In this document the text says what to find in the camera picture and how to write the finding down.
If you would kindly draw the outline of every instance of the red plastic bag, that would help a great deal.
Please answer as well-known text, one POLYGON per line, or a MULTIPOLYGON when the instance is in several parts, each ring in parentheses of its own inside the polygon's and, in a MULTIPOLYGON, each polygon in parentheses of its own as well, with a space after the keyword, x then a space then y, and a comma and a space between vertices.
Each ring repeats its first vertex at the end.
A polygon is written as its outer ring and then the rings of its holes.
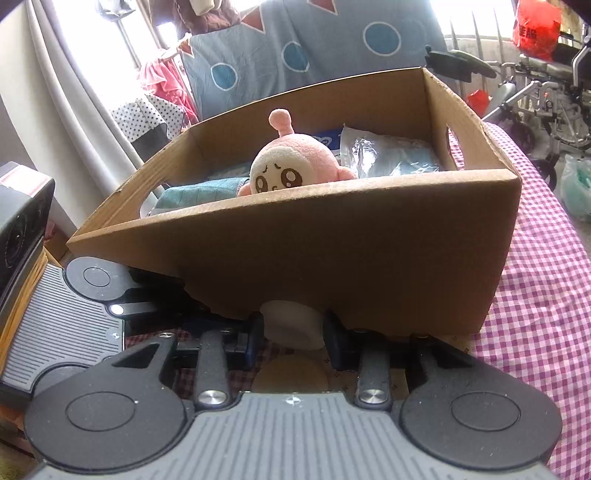
POLYGON ((484 112, 486 112, 486 107, 488 107, 490 101, 491 98, 484 90, 474 90, 474 92, 466 98, 468 106, 474 110, 480 118, 484 116, 484 112))
POLYGON ((513 43, 524 54, 552 60, 560 35, 560 8, 544 0, 519 0, 513 43))

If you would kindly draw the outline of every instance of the pink clothing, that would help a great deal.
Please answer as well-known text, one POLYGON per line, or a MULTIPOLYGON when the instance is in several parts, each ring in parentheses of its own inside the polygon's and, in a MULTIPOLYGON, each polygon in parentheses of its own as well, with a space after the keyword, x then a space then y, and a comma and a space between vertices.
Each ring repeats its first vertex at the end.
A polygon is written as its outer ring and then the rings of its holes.
POLYGON ((199 122, 197 112, 180 77, 174 60, 153 60, 142 65, 139 82, 144 90, 181 106, 192 124, 199 122))

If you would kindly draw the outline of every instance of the cardboard box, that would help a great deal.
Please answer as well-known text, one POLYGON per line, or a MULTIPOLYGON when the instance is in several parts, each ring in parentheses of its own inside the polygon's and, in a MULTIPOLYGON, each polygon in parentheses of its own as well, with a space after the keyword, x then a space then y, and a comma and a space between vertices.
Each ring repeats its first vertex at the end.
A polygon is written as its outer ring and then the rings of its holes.
POLYGON ((69 241, 169 275, 213 311, 267 300, 333 309, 347 327, 478 332, 505 264, 521 181, 480 119, 424 69, 350 77, 251 103, 190 128, 111 195, 69 241), (287 108, 294 129, 343 124, 430 142, 447 171, 260 193, 139 219, 148 192, 253 159, 287 108), (458 171, 447 130, 465 156, 458 171))

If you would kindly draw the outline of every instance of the checkered tablecloth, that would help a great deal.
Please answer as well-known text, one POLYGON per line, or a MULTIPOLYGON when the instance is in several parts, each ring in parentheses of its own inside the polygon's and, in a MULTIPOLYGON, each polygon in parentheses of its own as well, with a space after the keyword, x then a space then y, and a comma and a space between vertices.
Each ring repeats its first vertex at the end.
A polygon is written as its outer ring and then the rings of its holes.
MULTIPOLYGON (((591 262, 556 197, 527 157, 495 125, 488 130, 512 160, 523 190, 511 249, 486 322, 471 353, 535 386, 560 407, 562 437, 549 467, 564 480, 591 478, 591 262)), ((456 162, 463 164, 450 137, 456 162)), ((180 339, 188 338, 180 332, 180 339)), ((140 338, 131 339, 133 343, 140 338)), ((232 372, 232 387, 249 390, 264 363, 285 348, 265 345, 254 372, 232 372)), ((177 391, 188 398, 194 371, 177 391)))

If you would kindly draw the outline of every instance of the blue circle pattern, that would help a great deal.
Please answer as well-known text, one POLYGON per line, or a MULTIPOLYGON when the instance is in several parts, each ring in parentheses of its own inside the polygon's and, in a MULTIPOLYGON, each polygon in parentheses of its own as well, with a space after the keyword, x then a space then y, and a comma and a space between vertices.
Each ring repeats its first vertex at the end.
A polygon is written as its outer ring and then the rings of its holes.
POLYGON ((218 63, 212 67, 215 84, 222 90, 230 90, 236 85, 236 72, 227 63, 218 63))
POLYGON ((378 55, 392 55, 400 46, 400 35, 392 25, 374 23, 365 30, 365 43, 378 55))
POLYGON ((305 72, 310 66, 308 57, 299 43, 289 42, 283 49, 283 61, 297 72, 305 72))

